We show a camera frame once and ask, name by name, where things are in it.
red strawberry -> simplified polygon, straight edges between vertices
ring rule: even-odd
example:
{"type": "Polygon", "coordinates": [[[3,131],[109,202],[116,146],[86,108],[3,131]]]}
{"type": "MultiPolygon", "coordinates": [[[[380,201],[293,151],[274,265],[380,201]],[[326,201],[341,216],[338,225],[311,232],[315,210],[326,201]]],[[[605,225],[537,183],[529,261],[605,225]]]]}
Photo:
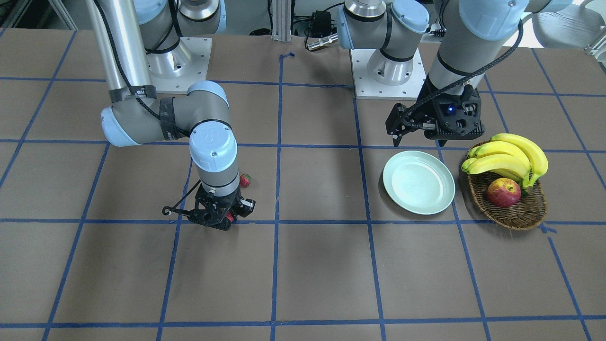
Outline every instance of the red strawberry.
{"type": "Polygon", "coordinates": [[[240,187],[242,187],[242,188],[248,187],[250,185],[250,180],[252,180],[250,175],[248,175],[248,174],[240,175],[240,187]]]}

white plate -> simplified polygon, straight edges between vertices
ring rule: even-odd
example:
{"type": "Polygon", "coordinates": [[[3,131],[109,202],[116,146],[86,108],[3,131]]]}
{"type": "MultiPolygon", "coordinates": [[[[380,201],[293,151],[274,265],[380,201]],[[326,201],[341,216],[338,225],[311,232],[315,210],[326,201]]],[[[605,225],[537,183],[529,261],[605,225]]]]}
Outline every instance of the white plate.
{"type": "Polygon", "coordinates": [[[396,204],[417,214],[442,212],[455,197],[455,180],[444,163],[416,150],[387,161],[383,185],[396,204]]]}

white mounting plate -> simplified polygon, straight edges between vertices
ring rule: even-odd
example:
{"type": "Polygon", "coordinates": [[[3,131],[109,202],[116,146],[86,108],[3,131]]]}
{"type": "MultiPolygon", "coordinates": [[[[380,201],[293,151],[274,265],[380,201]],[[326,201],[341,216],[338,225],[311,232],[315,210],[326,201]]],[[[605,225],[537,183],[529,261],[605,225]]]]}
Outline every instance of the white mounting plate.
{"type": "Polygon", "coordinates": [[[187,93],[190,85],[206,79],[210,49],[213,46],[211,38],[181,38],[191,52],[191,63],[179,70],[176,78],[160,78],[150,73],[151,81],[158,93],[187,93]]]}
{"type": "Polygon", "coordinates": [[[388,86],[375,81],[366,68],[373,49],[351,50],[351,69],[353,82],[356,86],[356,98],[368,100],[400,100],[416,101],[423,82],[425,81],[425,68],[421,61],[419,50],[413,57],[413,71],[408,81],[400,86],[388,86]]]}

red apple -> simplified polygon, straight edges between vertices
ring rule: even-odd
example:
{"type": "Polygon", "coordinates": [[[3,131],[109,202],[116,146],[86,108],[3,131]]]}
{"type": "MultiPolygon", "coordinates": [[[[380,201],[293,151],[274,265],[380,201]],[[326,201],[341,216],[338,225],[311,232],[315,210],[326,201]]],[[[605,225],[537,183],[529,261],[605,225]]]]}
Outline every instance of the red apple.
{"type": "Polygon", "coordinates": [[[520,186],[508,178],[498,178],[490,184],[486,191],[488,200],[501,208],[507,208],[517,203],[521,196],[520,186]]]}

fruit basket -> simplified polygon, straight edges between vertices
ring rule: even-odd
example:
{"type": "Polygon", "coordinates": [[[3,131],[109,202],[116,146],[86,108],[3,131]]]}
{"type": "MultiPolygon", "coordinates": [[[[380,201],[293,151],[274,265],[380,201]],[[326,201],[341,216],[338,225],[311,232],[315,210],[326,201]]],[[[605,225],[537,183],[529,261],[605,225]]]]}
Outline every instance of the fruit basket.
{"type": "MultiPolygon", "coordinates": [[[[480,142],[471,148],[487,142],[480,142]]],[[[471,197],[480,211],[495,223],[508,229],[529,230],[539,226],[547,213],[545,194],[541,189],[540,182],[537,181],[533,187],[528,187],[528,195],[522,197],[514,205],[508,208],[499,208],[486,199],[486,190],[498,178],[502,178],[502,176],[493,172],[467,175],[471,197]]]]}

